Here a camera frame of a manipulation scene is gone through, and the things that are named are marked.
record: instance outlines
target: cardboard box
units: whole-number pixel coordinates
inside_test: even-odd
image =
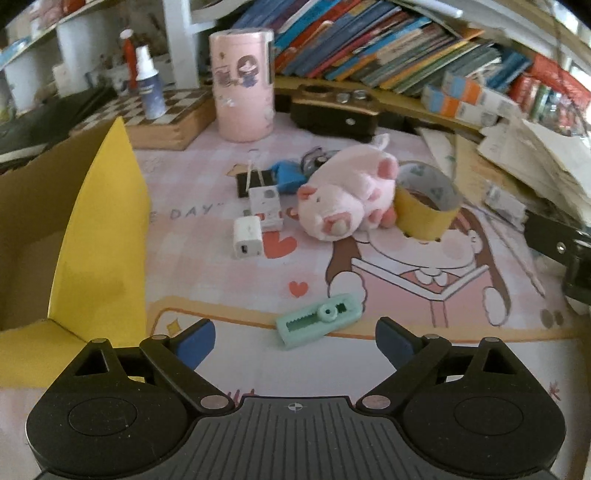
[[[519,105],[502,93],[485,88],[474,80],[446,72],[441,91],[464,103],[476,105],[504,118],[520,115]]]
[[[461,102],[430,85],[423,89],[421,101],[425,108],[432,113],[456,118],[477,127],[491,127],[499,119],[498,115],[494,113],[479,106]]]
[[[48,387],[94,338],[145,338],[149,210],[121,119],[0,176],[0,388]]]

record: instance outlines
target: red heart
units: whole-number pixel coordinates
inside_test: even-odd
[[[262,234],[262,246],[267,258],[282,258],[297,248],[297,240],[292,236],[280,240],[279,232],[265,232]]]
[[[299,299],[308,293],[308,284],[305,281],[302,283],[290,281],[290,292],[295,298]]]
[[[289,207],[289,208],[288,208],[288,209],[285,211],[285,213],[286,213],[286,214],[287,214],[287,216],[288,216],[289,218],[291,218],[291,219],[294,219],[294,220],[299,220],[299,219],[300,219],[300,216],[297,214],[297,210],[296,210],[295,208],[291,208],[291,207]]]

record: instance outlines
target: white box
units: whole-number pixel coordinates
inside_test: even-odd
[[[234,221],[234,255],[236,258],[258,257],[263,253],[261,220],[257,216]]]

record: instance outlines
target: pink cylindrical container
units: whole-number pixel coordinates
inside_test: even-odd
[[[273,30],[237,28],[209,36],[220,135],[253,142],[273,131]]]

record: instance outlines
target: tape roll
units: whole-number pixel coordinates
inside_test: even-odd
[[[407,162],[400,165],[396,183],[394,208],[398,228],[417,240],[441,238],[463,202],[462,194],[452,181],[426,163]],[[425,197],[425,202],[417,196]]]

